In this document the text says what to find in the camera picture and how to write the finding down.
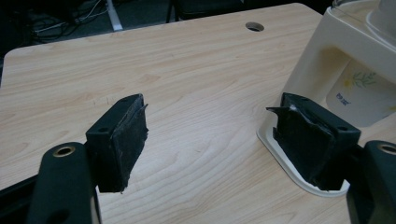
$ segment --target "wooden table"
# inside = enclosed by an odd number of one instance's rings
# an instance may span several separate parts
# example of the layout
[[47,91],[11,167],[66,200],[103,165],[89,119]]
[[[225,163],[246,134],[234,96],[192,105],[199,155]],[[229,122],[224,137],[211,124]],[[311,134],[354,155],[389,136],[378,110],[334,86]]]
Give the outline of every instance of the wooden table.
[[294,4],[11,51],[0,189],[141,92],[148,141],[127,190],[99,195],[104,223],[349,223],[345,197],[300,189],[256,136],[320,18]]

